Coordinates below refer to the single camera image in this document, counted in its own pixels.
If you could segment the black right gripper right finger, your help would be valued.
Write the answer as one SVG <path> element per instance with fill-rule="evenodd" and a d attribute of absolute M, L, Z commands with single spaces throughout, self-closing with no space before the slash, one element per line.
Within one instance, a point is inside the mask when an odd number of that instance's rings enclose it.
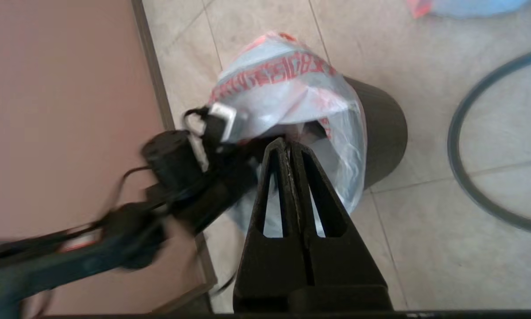
<path fill-rule="evenodd" d="M 292 311 L 391 311 L 388 285 L 312 150 L 291 143 L 306 284 Z"/>

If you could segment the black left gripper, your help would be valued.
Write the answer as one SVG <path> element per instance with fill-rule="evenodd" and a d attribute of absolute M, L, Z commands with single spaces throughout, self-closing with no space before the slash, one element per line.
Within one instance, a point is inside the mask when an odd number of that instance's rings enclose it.
<path fill-rule="evenodd" d="M 240 144 L 218 144 L 212 152 L 212 172 L 229 193 L 246 194 L 258 183 L 257 168 L 272 141 L 271 137 L 261 137 Z"/>

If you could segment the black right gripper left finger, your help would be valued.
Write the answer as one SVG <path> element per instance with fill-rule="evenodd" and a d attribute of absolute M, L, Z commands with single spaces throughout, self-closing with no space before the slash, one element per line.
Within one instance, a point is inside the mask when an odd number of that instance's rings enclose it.
<path fill-rule="evenodd" d="M 260 183 L 233 290 L 235 313 L 287 312 L 288 295 L 306 285 L 289 145 L 279 138 L 264 153 Z M 264 235 L 271 178 L 277 178 L 283 236 Z"/>

